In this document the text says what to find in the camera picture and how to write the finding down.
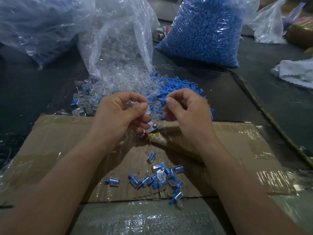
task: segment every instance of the table surface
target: table surface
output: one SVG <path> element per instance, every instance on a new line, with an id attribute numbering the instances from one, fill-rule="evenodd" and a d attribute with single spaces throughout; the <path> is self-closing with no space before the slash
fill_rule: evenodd
<path id="1" fill-rule="evenodd" d="M 238 50 L 241 67 L 233 71 L 247 80 L 261 104 L 296 144 L 312 149 L 312 92 L 289 85 L 269 73 L 270 68 L 280 60 L 306 58 L 297 47 L 258 44 L 244 37 Z M 166 56 L 158 51 L 153 53 L 153 64 L 161 74 L 170 77 L 177 75 L 199 84 L 215 109 L 214 120 L 254 123 L 259 126 L 261 134 L 283 166 L 309 169 L 237 85 L 230 72 L 217 66 Z M 44 70 L 37 70 L 36 63 L 27 55 L 1 46 L 0 140 L 4 139 L 6 143 L 0 141 L 0 157 L 3 156 L 0 163 L 8 162 L 14 156 L 41 113 L 70 110 L 69 104 L 75 91 L 74 80 L 85 78 L 88 78 L 88 73 L 75 47 Z"/>

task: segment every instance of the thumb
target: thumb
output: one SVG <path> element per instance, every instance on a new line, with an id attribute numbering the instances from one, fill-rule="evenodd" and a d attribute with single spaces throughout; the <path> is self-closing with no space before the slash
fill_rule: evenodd
<path id="1" fill-rule="evenodd" d="M 181 114 L 183 113 L 183 111 L 185 111 L 181 104 L 175 100 L 172 97 L 167 97 L 166 98 L 166 105 L 169 108 L 169 110 L 175 115 L 175 117 L 178 119 Z"/>
<path id="2" fill-rule="evenodd" d="M 142 103 L 133 105 L 132 107 L 129 107 L 126 110 L 127 120 L 131 122 L 135 118 L 142 116 L 146 112 L 147 108 L 148 108 L 148 103 L 146 102 L 142 102 Z"/>

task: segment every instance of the right hand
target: right hand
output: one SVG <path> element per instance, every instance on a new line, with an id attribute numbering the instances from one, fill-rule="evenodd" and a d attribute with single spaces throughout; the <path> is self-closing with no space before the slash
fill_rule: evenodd
<path id="1" fill-rule="evenodd" d="M 178 120 L 182 134 L 195 146 L 218 142 L 208 101 L 193 90 L 184 88 L 171 92 L 166 96 L 163 110 L 165 118 Z"/>

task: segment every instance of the brown box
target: brown box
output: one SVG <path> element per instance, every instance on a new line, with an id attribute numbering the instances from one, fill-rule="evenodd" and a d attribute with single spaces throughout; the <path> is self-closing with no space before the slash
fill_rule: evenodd
<path id="1" fill-rule="evenodd" d="M 77 120 L 70 116 L 41 115 L 20 151 L 2 175 L 0 204 L 15 205 L 62 156 L 84 138 L 92 121 L 92 117 L 80 117 Z M 172 138 L 188 145 L 186 139 L 177 131 L 177 123 L 159 122 L 159 124 L 165 127 L 164 131 L 175 129 L 168 130 L 167 134 L 172 134 Z M 254 125 L 214 122 L 214 128 L 229 152 L 256 178 L 256 183 L 257 181 L 262 183 L 268 194 L 295 192 L 280 163 Z M 141 177 L 146 173 L 152 174 L 151 165 L 146 159 L 147 154 L 155 150 L 157 157 L 153 165 L 165 162 L 167 167 L 184 166 L 184 173 L 177 174 L 177 178 L 184 181 L 182 192 L 185 197 L 216 196 L 203 163 L 157 144 L 152 145 L 128 132 L 109 157 L 100 163 L 83 201 L 171 197 L 172 189 L 169 186 L 161 192 L 148 186 L 136 190 L 127 179 L 129 173 L 134 174 L 137 171 Z M 118 188 L 104 185 L 104 179 L 109 178 L 112 173 L 114 177 L 120 179 Z"/>

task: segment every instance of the left hand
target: left hand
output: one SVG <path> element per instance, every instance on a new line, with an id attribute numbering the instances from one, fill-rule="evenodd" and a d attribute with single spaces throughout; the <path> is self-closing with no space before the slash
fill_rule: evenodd
<path id="1" fill-rule="evenodd" d="M 139 104 L 130 107 L 129 100 Z M 151 118 L 145 114 L 148 100 L 132 91 L 121 91 L 101 99 L 94 122 L 86 138 L 93 146 L 110 152 L 127 129 L 142 133 Z"/>

